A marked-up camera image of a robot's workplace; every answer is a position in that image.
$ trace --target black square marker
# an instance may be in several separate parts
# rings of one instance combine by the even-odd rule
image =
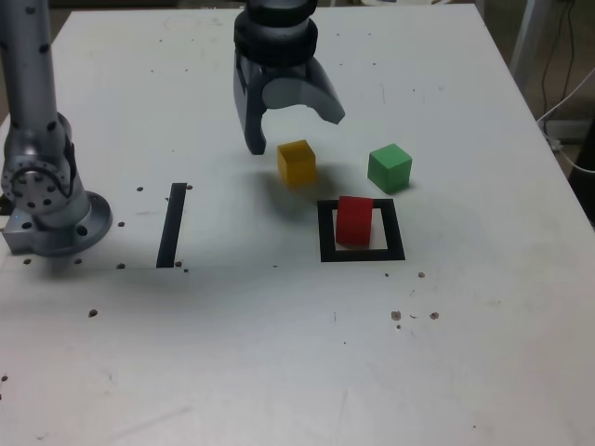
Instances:
[[[385,260],[405,260],[403,242],[399,232],[397,213],[391,199],[374,200],[374,208],[382,213],[382,226],[387,240],[387,249],[357,249],[338,251],[335,247],[333,210],[338,208],[338,200],[318,202],[318,236],[320,238],[321,262],[378,262]]]

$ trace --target black line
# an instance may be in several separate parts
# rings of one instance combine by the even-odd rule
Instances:
[[[178,248],[179,225],[182,223],[186,183],[173,183],[169,192],[164,231],[161,234],[157,268],[174,268]]]

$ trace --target red cube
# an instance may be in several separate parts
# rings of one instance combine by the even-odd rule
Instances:
[[[369,246],[372,232],[374,200],[360,197],[338,197],[335,240],[346,246]]]

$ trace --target white table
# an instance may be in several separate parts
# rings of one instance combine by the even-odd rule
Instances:
[[[114,227],[81,265],[2,244],[0,444],[593,444],[595,240],[475,7],[318,10],[347,116],[267,113],[262,157],[233,104],[236,14],[73,13],[56,40]],[[300,138],[318,198],[386,198],[368,152],[413,156],[405,261],[320,263],[312,196],[276,179]],[[186,273],[154,268],[177,181]]]

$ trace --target green cube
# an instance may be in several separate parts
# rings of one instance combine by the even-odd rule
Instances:
[[[396,144],[372,151],[368,178],[385,193],[394,193],[409,184],[411,157]]]

